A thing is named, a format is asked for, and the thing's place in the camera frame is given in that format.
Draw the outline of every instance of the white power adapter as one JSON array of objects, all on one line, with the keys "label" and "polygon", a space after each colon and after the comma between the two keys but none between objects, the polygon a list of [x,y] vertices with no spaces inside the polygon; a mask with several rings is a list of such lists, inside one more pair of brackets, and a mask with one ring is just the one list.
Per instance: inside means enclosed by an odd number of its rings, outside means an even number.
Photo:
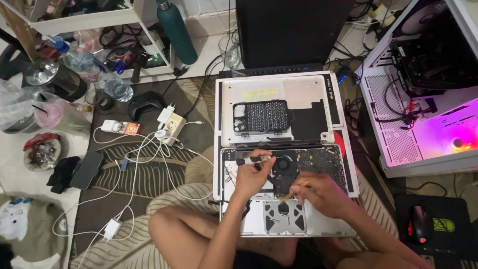
[{"label": "white power adapter", "polygon": [[[176,113],[172,113],[169,117],[168,121],[165,123],[163,130],[164,136],[170,136],[174,138],[178,138],[179,133],[182,131],[184,125],[186,124],[186,119],[181,117]],[[158,140],[162,141],[164,144],[168,146],[172,146],[176,140],[172,138],[162,139],[158,137]]]},{"label": "white power adapter", "polygon": [[108,225],[106,225],[104,237],[110,241],[120,230],[123,222],[115,219],[110,219]]}]

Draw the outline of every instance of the glass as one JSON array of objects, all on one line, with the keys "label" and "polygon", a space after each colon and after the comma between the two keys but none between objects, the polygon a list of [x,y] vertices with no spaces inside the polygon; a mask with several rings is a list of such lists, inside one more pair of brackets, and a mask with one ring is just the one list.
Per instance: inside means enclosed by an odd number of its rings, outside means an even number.
[{"label": "glass", "polygon": [[231,36],[225,36],[219,40],[219,52],[224,65],[229,69],[237,69],[240,64],[239,42]]}]

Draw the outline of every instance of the mouse pad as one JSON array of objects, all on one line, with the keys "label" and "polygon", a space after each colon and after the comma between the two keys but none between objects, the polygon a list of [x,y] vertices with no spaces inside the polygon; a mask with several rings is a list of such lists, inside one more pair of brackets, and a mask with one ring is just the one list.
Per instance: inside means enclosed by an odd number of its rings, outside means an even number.
[{"label": "mouse pad", "polygon": [[[407,234],[412,207],[416,205],[422,206],[428,215],[434,219],[431,239],[420,245],[410,241]],[[395,196],[395,207],[397,209],[397,227],[400,241],[415,253],[433,256],[434,258],[451,258],[456,261],[459,259],[478,261],[478,244],[473,233],[465,200],[397,194]],[[435,266],[436,268],[440,267],[437,260],[435,260]]]}]

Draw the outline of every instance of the plastic water bottle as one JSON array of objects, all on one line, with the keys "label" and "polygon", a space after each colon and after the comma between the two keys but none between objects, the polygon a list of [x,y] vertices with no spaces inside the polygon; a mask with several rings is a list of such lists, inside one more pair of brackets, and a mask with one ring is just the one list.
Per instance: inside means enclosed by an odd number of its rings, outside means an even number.
[{"label": "plastic water bottle", "polygon": [[126,102],[133,97],[133,89],[115,73],[98,61],[89,51],[70,47],[63,41],[55,43],[55,49],[63,53],[64,64],[82,78],[98,85],[117,101]]}]

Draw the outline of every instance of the plastic bag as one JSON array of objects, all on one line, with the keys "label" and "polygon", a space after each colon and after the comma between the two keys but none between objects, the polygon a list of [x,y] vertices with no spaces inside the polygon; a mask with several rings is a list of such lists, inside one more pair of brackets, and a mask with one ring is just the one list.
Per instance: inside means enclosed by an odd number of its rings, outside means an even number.
[{"label": "plastic bag", "polygon": [[35,123],[42,128],[89,137],[91,123],[67,101],[49,92],[34,94]]},{"label": "plastic bag", "polygon": [[32,115],[33,93],[40,89],[18,89],[13,83],[0,79],[0,130],[4,131],[17,121]]}]

